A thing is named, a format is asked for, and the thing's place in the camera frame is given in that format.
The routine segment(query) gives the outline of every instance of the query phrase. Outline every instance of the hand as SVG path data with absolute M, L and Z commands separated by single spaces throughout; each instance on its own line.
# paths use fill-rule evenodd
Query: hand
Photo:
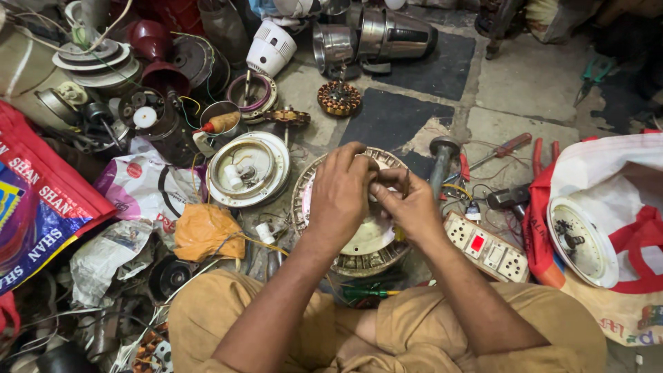
M 406 169 L 380 170 L 379 183 L 371 183 L 371 194 L 394 218 L 394 225 L 405 231 L 405 236 L 419 248 L 431 241 L 437 246 L 440 240 L 447 239 L 442 218 L 433 199 L 433 190 L 426 181 L 409 173 L 410 192 L 402 199 L 402 188 L 408 173 Z M 394 187 L 398 192 L 389 190 Z
M 355 235 L 368 214 L 369 184 L 380 169 L 358 155 L 366 145 L 356 141 L 334 149 L 316 169 L 306 233 L 333 251 L 334 257 Z

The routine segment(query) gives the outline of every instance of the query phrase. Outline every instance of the red screwdriver handle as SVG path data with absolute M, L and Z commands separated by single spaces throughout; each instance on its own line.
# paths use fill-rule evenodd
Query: red screwdriver handle
M 505 155 L 513 153 L 513 151 L 518 149 L 519 147 L 525 146 L 531 142 L 532 142 L 532 134 L 529 132 L 525 132 L 521 135 L 518 135 L 518 137 L 515 137 L 507 141 L 506 143 L 503 143 L 502 146 L 496 147 L 495 157 L 502 158 Z

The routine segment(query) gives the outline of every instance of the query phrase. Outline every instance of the forearm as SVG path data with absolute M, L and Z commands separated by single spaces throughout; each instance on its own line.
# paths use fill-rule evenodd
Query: forearm
M 432 234 L 420 248 L 477 356 L 550 344 L 488 284 L 444 232 Z
M 275 372 L 318 283 L 329 270 L 333 250 L 303 235 L 276 275 L 223 337 L 212 358 L 240 372 Z

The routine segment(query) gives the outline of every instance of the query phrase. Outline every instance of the power extension board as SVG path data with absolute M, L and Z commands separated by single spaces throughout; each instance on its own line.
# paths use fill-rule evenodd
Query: power extension board
M 444 229 L 452 243 L 487 275 L 502 282 L 529 281 L 527 255 L 520 248 L 455 211 L 447 215 Z

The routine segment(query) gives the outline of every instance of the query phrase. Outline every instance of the orange plastic bag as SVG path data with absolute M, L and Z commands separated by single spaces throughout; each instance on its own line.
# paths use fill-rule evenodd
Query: orange plastic bag
M 175 255 L 191 261 L 203 261 L 215 253 L 224 258 L 242 259 L 244 239 L 239 236 L 228 239 L 228 236 L 241 231 L 227 208 L 214 204 L 187 204 L 175 227 Z

